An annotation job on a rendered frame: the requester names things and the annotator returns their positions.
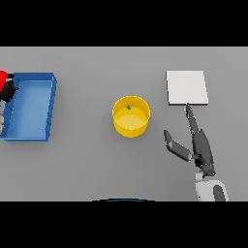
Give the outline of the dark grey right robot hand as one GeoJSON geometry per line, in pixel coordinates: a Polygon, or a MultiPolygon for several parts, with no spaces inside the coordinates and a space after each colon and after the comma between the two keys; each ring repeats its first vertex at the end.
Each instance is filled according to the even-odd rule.
{"type": "Polygon", "coordinates": [[[216,172],[208,138],[203,129],[198,127],[196,117],[189,103],[185,106],[185,112],[192,136],[193,151],[176,142],[171,137],[170,132],[165,130],[164,137],[167,150],[183,161],[190,162],[194,160],[195,165],[201,169],[203,177],[214,176],[216,172]]]}

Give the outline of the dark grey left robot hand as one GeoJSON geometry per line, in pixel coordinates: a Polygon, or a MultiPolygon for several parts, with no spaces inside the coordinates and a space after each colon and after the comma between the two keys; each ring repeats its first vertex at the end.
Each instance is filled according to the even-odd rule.
{"type": "Polygon", "coordinates": [[[13,78],[15,77],[14,74],[8,74],[8,78],[6,79],[6,83],[0,92],[0,101],[3,100],[4,102],[8,103],[19,89],[18,86],[14,85],[13,78]]]}

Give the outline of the red beaker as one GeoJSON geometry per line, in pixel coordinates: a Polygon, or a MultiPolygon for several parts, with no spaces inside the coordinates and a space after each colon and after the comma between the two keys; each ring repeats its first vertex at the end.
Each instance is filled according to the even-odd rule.
{"type": "Polygon", "coordinates": [[[8,78],[8,73],[6,73],[5,71],[0,71],[0,92],[2,91],[7,78],[8,78]]]}

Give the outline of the pale square measuring scale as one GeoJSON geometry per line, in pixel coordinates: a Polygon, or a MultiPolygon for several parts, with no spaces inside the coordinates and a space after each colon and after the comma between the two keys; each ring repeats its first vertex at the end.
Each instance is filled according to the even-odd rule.
{"type": "Polygon", "coordinates": [[[208,105],[203,71],[166,71],[166,82],[170,105],[208,105]]]}

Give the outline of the yellow bowl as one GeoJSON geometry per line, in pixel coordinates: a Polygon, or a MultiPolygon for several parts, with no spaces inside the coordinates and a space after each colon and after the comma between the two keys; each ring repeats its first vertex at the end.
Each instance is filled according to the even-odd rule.
{"type": "Polygon", "coordinates": [[[117,100],[112,107],[112,123],[115,131],[124,138],[142,135],[149,123],[150,107],[141,97],[127,95],[117,100]]]}

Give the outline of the blue tray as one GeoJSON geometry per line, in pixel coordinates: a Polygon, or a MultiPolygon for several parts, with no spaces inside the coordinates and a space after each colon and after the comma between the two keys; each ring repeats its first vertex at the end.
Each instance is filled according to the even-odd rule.
{"type": "Polygon", "coordinates": [[[56,95],[54,73],[15,73],[18,87],[4,104],[4,130],[0,140],[48,141],[56,95]]]}

